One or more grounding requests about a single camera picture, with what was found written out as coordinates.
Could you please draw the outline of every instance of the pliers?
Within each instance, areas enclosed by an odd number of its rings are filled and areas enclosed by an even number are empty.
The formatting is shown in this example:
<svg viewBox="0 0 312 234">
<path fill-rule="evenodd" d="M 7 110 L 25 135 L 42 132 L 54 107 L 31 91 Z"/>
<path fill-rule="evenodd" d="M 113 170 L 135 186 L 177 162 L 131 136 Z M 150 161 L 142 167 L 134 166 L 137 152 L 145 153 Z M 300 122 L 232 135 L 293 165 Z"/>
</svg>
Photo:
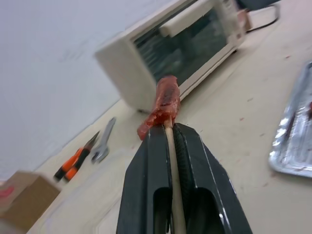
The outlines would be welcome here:
<svg viewBox="0 0 312 234">
<path fill-rule="evenodd" d="M 64 178 L 66 181 L 70 181 L 74 177 L 85 158 L 89 155 L 96 142 L 98 134 L 99 131 L 85 144 L 84 147 L 79 148 L 74 156 L 72 156 L 61 166 L 61 168 L 54 175 L 55 180 L 60 181 Z"/>
</svg>

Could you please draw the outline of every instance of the white wall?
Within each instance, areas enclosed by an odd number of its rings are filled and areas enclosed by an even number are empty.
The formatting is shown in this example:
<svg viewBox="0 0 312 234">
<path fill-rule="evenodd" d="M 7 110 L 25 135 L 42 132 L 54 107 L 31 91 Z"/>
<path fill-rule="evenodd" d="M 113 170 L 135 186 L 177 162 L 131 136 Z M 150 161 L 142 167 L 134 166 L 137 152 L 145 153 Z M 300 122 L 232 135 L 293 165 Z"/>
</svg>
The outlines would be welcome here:
<svg viewBox="0 0 312 234">
<path fill-rule="evenodd" d="M 36 169 L 119 99 L 94 51 L 167 2 L 0 1 L 0 180 Z"/>
</svg>

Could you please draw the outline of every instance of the silver wrench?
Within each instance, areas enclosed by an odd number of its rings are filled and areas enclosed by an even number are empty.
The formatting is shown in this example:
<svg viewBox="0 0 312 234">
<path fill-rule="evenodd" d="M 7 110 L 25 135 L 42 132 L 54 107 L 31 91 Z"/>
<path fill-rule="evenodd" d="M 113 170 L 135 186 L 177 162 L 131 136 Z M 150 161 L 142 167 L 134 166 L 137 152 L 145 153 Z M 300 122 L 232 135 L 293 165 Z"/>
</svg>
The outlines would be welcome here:
<svg viewBox="0 0 312 234">
<path fill-rule="evenodd" d="M 94 153 L 94 156 L 92 157 L 91 161 L 93 163 L 101 162 L 108 155 L 109 149 L 107 146 L 107 142 L 108 142 L 108 138 L 112 132 L 115 122 L 116 122 L 116 117 L 112 118 L 108 122 L 104 130 L 104 133 L 102 135 L 102 138 L 99 142 L 99 145 L 92 150 L 92 152 Z"/>
</svg>

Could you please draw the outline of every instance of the aluminum tray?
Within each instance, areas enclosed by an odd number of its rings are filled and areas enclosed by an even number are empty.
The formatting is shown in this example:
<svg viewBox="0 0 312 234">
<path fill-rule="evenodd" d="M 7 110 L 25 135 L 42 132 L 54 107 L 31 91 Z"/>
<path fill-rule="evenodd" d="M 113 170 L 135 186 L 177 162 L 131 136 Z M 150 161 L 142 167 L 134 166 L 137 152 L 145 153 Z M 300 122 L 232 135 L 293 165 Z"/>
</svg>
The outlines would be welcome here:
<svg viewBox="0 0 312 234">
<path fill-rule="evenodd" d="M 306 177 L 312 177 L 311 68 L 309 62 L 294 86 L 269 157 L 274 170 Z"/>
</svg>

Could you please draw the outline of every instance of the wooden dowel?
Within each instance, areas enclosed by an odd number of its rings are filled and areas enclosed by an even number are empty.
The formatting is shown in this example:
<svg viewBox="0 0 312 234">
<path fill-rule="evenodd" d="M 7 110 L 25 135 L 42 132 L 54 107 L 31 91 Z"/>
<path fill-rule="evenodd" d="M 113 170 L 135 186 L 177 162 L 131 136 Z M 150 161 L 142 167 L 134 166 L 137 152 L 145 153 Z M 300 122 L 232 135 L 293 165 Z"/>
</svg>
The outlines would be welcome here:
<svg viewBox="0 0 312 234">
<path fill-rule="evenodd" d="M 176 148 L 174 133 L 172 130 L 172 122 L 165 122 L 165 132 L 169 145 L 171 177 L 172 177 L 172 215 L 175 234 L 186 234 L 186 225 L 183 211 L 181 186 L 179 179 L 179 171 L 176 160 Z"/>
</svg>

